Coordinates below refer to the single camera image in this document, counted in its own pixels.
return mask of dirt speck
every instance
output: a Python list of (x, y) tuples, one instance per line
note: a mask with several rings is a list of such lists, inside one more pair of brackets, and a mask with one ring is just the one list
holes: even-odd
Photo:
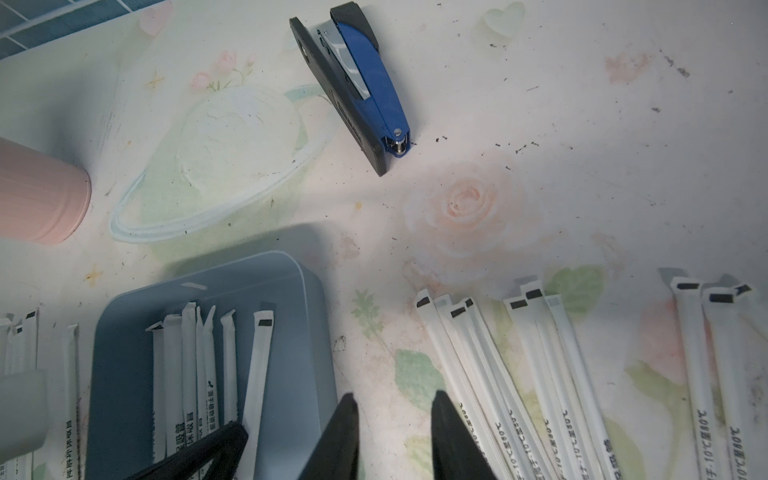
[(333, 351), (343, 352), (344, 350), (346, 350), (346, 337), (344, 335), (341, 335), (339, 338), (336, 339), (335, 342), (333, 342)]

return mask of green leaf print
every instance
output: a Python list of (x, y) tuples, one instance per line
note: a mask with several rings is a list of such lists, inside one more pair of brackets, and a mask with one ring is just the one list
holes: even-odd
[(432, 478), (432, 440), (426, 436), (414, 435), (406, 439), (408, 460), (424, 478)]
[(547, 424), (544, 423), (544, 414), (541, 413), (541, 405), (538, 403), (538, 397), (535, 390), (520, 393), (520, 400), (525, 405), (525, 410), (528, 411), (528, 415), (531, 417), (536, 432), (540, 439), (547, 438)]
[(368, 290), (355, 290), (355, 299), (353, 300), (357, 308), (352, 314), (357, 318), (357, 323), (362, 327), (362, 334), (368, 340), (379, 335), (384, 329), (384, 325), (378, 321), (379, 306), (373, 303), (373, 293), (368, 294)]
[(512, 372), (511, 347), (509, 346), (508, 338), (512, 330), (512, 319), (509, 318), (502, 302), (496, 300), (491, 300), (491, 302), (493, 305), (493, 320), (496, 323), (496, 334), (493, 335), (492, 332), (491, 337), (496, 345), (496, 349), (498, 349), (499, 355), (502, 356), (502, 360), (504, 360), (504, 364), (507, 366), (507, 370)]
[(547, 283), (548, 295), (560, 293), (563, 306), (572, 314), (585, 315), (597, 304), (603, 293), (603, 267), (583, 265), (573, 270), (564, 268)]
[(671, 480), (677, 464), (677, 456), (680, 454), (680, 440), (682, 435), (690, 429), (688, 388), (669, 380), (643, 361), (638, 361), (624, 371), (630, 376), (636, 389), (660, 402), (672, 417), (670, 458), (664, 471), (664, 478)]
[(48, 466), (41, 463), (32, 470), (32, 480), (50, 480), (53, 475), (48, 471)]
[(357, 480), (366, 480), (366, 464), (361, 455), (357, 455)]
[(431, 359), (413, 350), (398, 350), (395, 354), (395, 384), (409, 402), (429, 412), (436, 390), (445, 390), (442, 374)]
[(608, 417), (603, 417), (603, 421), (605, 422), (605, 429), (608, 430), (608, 438), (611, 439), (611, 446), (616, 452), (622, 479), (645, 480), (645, 466), (640, 449), (621, 428), (621, 425)]

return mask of flower print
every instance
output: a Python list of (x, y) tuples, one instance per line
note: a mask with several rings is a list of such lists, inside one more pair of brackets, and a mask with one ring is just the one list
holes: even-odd
[(489, 156), (448, 164), (416, 185), (403, 207), (413, 268), (439, 283), (479, 280), (501, 255), (535, 240), (538, 207), (502, 165)]
[(199, 71), (192, 77), (190, 85), (195, 90), (203, 90), (210, 85), (210, 75), (204, 71)]
[(216, 66), (221, 70), (221, 73), (230, 74), (237, 66), (237, 53), (230, 53), (228, 50), (222, 51), (216, 60)]

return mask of pink cup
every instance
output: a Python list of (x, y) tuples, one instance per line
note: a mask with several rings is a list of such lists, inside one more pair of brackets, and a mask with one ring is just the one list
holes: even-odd
[(0, 237), (59, 243), (90, 201), (85, 170), (0, 138)]

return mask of white straw wrapper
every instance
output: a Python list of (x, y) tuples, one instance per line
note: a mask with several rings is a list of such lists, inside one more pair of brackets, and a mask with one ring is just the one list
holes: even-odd
[[(33, 334), (35, 337), (37, 336), (37, 322), (36, 317), (34, 314), (31, 316), (28, 316), (28, 318), (33, 319), (35, 322), (34, 327), (32, 324), (27, 320), (27, 317), (25, 317), (20, 323), (17, 323), (15, 325), (15, 345), (13, 348), (13, 369), (12, 373), (23, 373), (26, 372), (29, 369), (29, 348), (32, 345), (32, 341), (28, 338), (29, 336), (32, 336)], [(30, 480), (31, 478), (31, 469), (28, 467), (31, 464), (31, 454), (28, 453), (26, 455), (19, 456), (13, 460), (13, 472), (11, 472), (11, 479), (12, 480)]]
[(507, 408), (502, 398), (498, 383), (493, 378), (488, 358), (482, 352), (477, 334), (472, 327), (472, 316), (466, 303), (474, 305), (472, 299), (464, 299), (452, 306), (451, 323), (461, 338), (462, 346), (469, 356), (469, 364), (465, 363), (465, 371), (472, 371), (469, 382), (480, 401), (485, 418), (490, 422), (495, 433), (496, 442), (504, 452), (507, 466), (517, 480), (533, 480), (534, 474), (528, 457), (515, 436), (515, 426), (509, 418)]
[(11, 320), (0, 319), (0, 374), (5, 374), (5, 355), (8, 352), (8, 333), (11, 330)]
[(205, 357), (205, 420), (208, 433), (219, 428), (219, 392), (216, 382), (216, 354), (214, 352), (214, 313), (216, 306), (208, 311), (203, 324), (203, 355)]
[(272, 343), (272, 328), (274, 312), (261, 310), (253, 314), (255, 327), (253, 330), (253, 351), (250, 354), (250, 369), (248, 370), (248, 386), (245, 391), (243, 404), (243, 427), (248, 433), (240, 463), (237, 464), (235, 478), (250, 480), (256, 468), (256, 455), (259, 445), (259, 427), (261, 426), (261, 409), (264, 403), (264, 384), (266, 368), (270, 361), (270, 345)]
[[(24, 372), (38, 368), (38, 311), (32, 310), (24, 316), (24, 341), (26, 357), (24, 359)], [(34, 452), (24, 455), (23, 469), (18, 474), (18, 480), (32, 480), (32, 471), (35, 469)]]
[(80, 429), (78, 410), (78, 324), (70, 325), (61, 338), (64, 353), (65, 452), (64, 479), (80, 476)]
[(568, 362), (565, 359), (563, 346), (560, 344), (557, 327), (541, 288), (541, 282), (536, 280), (522, 285), (520, 290), (535, 312), (538, 334), (541, 337), (550, 374), (552, 374), (554, 389), (560, 400), (566, 432), (571, 440), (570, 451), (576, 459), (579, 478), (595, 480), (600, 475), (600, 471), (594, 468), (597, 465), (597, 454), (592, 444), (586, 441), (589, 436), (587, 421), (584, 418), (584, 411), (581, 409), (571, 373), (568, 371)]
[(507, 366), (504, 364), (504, 360), (496, 348), (491, 331), (488, 329), (478, 304), (472, 299), (467, 299), (464, 304), (470, 313), (472, 326), (475, 329), (483, 355), (488, 360), (488, 365), (492, 371), (492, 378), (497, 383), (502, 394), (509, 419), (512, 421), (518, 440), (528, 456), (536, 480), (557, 478), (558, 475), (554, 471), (554, 466), (549, 457), (547, 457), (546, 450), (541, 444), (541, 439), (536, 432), (531, 416), (528, 414), (528, 410), (520, 398), (520, 394), (517, 387), (515, 387), (515, 383), (512, 381)]
[(685, 366), (690, 390), (690, 406), (694, 421), (699, 478), (722, 478), (725, 470), (720, 465), (718, 439), (714, 415), (714, 400), (710, 383), (710, 367), (707, 357), (707, 334), (704, 330), (704, 314), (701, 309), (701, 282), (684, 276), (676, 276), (670, 285), (680, 317), (683, 337)]
[(224, 424), (237, 421), (237, 351), (231, 310), (221, 317), (224, 336)]
[(578, 463), (570, 448), (568, 429), (561, 414), (557, 392), (552, 385), (549, 365), (544, 357), (544, 347), (538, 334), (535, 312), (524, 296), (508, 298), (504, 300), (504, 305), (509, 316), (515, 321), (515, 326), (518, 327), (523, 352), (531, 368), (536, 398), (547, 428), (549, 444), (554, 453), (555, 464), (566, 480), (580, 478), (576, 474)]
[(497, 478), (501, 480), (514, 478), (494, 440), (493, 432), (482, 415), (475, 391), (472, 390), (469, 378), (458, 359), (448, 333), (445, 331), (444, 323), (432, 302), (429, 291), (420, 291), (416, 295), (414, 304), (419, 318), (424, 322), (429, 338), (432, 339), (432, 345), (434, 345), (440, 363), (445, 369), (445, 374), (448, 376), (448, 382), (454, 395), (456, 395), (456, 400), (458, 400), (459, 415), (464, 419), (469, 434), (475, 440), (480, 453), (483, 454)]
[[(5, 347), (5, 368), (4, 375), (11, 375), (14, 373), (15, 366), (15, 349), (16, 349), (16, 325), (11, 324), (8, 329), (7, 346)], [(16, 460), (11, 459), (2, 464), (0, 468), (0, 480), (15, 480), (16, 478)]]
[(187, 442), (184, 433), (184, 408), (181, 387), (181, 315), (168, 315), (163, 321), (165, 365), (166, 452), (171, 456)]
[(606, 478), (622, 478), (611, 439), (608, 438), (608, 432), (605, 429), (605, 422), (600, 412), (598, 399), (594, 394), (594, 389), (587, 373), (587, 367), (584, 364), (584, 358), (581, 356), (581, 351), (578, 348), (576, 332), (568, 318), (568, 314), (565, 312), (562, 298), (560, 295), (550, 295), (546, 297), (546, 300), (554, 317), (554, 323), (558, 328), (558, 335), (560, 336), (565, 355), (568, 358), (568, 367), (571, 370), (571, 375), (576, 385), (581, 408), (584, 409), (584, 416), (588, 422), (592, 445), (595, 451), (599, 452), (600, 466)]
[(165, 355), (163, 323), (146, 328), (152, 332), (152, 463), (165, 458)]
[(208, 435), (208, 422), (205, 422), (205, 354), (203, 351), (203, 317), (200, 314), (200, 307), (195, 310), (195, 333), (194, 333), (194, 358), (195, 358), (195, 384), (197, 385), (197, 438), (202, 439)]
[[(189, 302), (181, 310), (181, 405), (184, 408), (186, 446), (197, 441), (197, 358), (195, 353), (195, 320), (197, 305)], [(190, 478), (199, 478), (195, 472)]]
[(746, 412), (744, 375), (744, 345), (741, 342), (741, 323), (738, 307), (733, 303), (734, 289), (713, 287), (703, 291), (704, 312), (710, 321), (712, 342), (715, 347), (717, 378), (723, 395), (723, 410), (727, 428), (728, 457), (733, 480), (749, 480), (755, 471), (752, 452), (751, 425)]

